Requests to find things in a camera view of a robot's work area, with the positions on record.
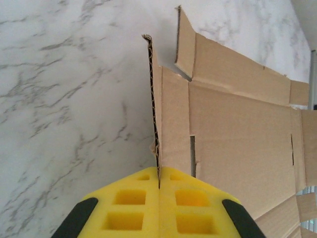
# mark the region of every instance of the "corrugated cardboard edge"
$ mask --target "corrugated cardboard edge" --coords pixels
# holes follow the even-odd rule
[[[317,238],[317,233],[301,227],[302,238]]]
[[[293,164],[295,172],[296,192],[306,187],[306,172],[304,162],[304,143],[302,130],[302,113],[299,109],[290,108],[292,123],[292,147],[293,147]]]
[[[317,111],[302,110],[306,186],[317,185]]]
[[[291,80],[290,104],[307,106],[309,84]]]
[[[177,10],[178,29],[175,64],[181,71],[192,78],[195,62],[196,32],[192,28],[192,25],[190,24],[181,6],[179,6]]]
[[[296,196],[300,222],[317,218],[317,205],[315,193]]]
[[[155,155],[158,169],[158,180],[160,181],[160,169],[161,169],[161,141],[162,141],[162,67],[158,64],[157,55],[153,48],[153,40],[149,35],[142,35],[142,37],[148,42],[149,52],[149,69],[150,69],[150,85],[151,85],[151,100],[152,100],[152,114],[153,114],[153,126],[154,126],[154,143],[150,146],[150,149]]]

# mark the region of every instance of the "cardboard box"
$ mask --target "cardboard box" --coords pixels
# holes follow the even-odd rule
[[[179,169],[237,197],[268,238],[317,237],[299,227],[317,217],[317,112],[309,85],[196,33],[178,8],[176,66],[158,65],[150,36],[158,171]]]

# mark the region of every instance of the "cardboard slot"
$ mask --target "cardboard slot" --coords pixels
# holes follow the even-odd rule
[[[146,192],[144,190],[121,190],[117,193],[114,204],[144,205]]]
[[[175,198],[177,206],[207,207],[210,205],[208,197],[200,190],[177,190]]]
[[[292,165],[294,165],[294,147],[293,147],[293,136],[291,134],[291,144],[292,144]]]
[[[190,164],[191,175],[196,178],[195,136],[190,137]]]
[[[211,216],[177,214],[177,231],[181,234],[218,234]]]
[[[142,230],[144,214],[142,212],[109,212],[104,230]]]

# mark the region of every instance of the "cardboard corner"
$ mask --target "cardboard corner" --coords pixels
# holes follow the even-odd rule
[[[315,193],[296,196],[300,222],[317,218],[317,205]]]
[[[291,80],[290,104],[307,106],[309,84]]]
[[[181,6],[178,10],[177,50],[175,65],[190,78],[195,62],[196,32]]]

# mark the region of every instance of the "yellow tool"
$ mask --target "yellow tool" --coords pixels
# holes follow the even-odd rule
[[[264,238],[239,200],[173,168],[155,167],[94,191],[52,238]]]

